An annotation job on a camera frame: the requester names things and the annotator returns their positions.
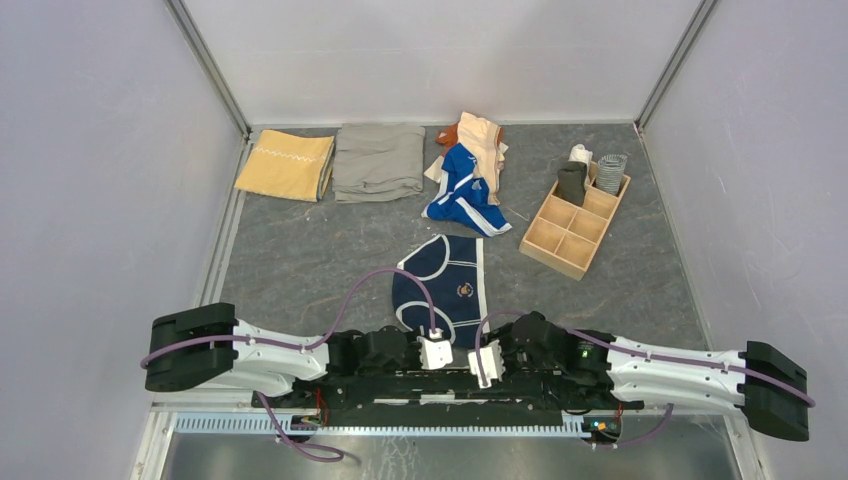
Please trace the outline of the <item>navy blue white-trimmed underwear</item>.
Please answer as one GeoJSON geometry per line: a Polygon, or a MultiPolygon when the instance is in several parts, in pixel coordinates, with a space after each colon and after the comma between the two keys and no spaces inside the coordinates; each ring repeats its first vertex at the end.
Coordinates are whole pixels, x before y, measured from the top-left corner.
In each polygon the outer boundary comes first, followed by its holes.
{"type": "Polygon", "coordinates": [[[428,334],[430,319],[460,349],[474,347],[474,335],[488,314],[484,240],[439,234],[404,257],[394,274],[391,302],[408,331],[428,334]]]}

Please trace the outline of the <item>olive boxer briefs beige waistband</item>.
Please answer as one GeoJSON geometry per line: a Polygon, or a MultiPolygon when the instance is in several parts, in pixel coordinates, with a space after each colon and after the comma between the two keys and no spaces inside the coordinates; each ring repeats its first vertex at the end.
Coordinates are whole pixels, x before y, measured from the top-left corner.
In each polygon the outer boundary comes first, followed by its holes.
{"type": "Polygon", "coordinates": [[[588,166],[581,161],[568,161],[557,171],[558,195],[563,200],[581,207],[585,201],[588,166]]]}

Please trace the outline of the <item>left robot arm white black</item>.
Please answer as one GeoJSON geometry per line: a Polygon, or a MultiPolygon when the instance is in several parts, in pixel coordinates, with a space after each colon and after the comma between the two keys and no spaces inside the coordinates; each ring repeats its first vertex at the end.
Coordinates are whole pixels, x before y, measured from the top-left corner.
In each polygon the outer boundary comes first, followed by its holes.
{"type": "Polygon", "coordinates": [[[416,333],[388,326],[335,332],[327,340],[254,326],[215,303],[153,321],[145,388],[179,392],[203,384],[259,391],[290,407],[306,405],[314,381],[418,370],[416,333]]]}

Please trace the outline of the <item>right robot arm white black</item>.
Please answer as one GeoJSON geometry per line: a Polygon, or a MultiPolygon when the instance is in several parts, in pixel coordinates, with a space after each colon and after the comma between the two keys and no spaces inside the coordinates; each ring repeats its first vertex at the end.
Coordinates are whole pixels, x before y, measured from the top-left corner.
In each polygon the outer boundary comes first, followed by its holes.
{"type": "Polygon", "coordinates": [[[776,347],[699,351],[650,345],[595,330],[564,328],[531,312],[489,332],[505,367],[501,382],[533,376],[532,392],[568,411],[673,404],[742,416],[768,437],[806,442],[808,374],[776,347]]]}

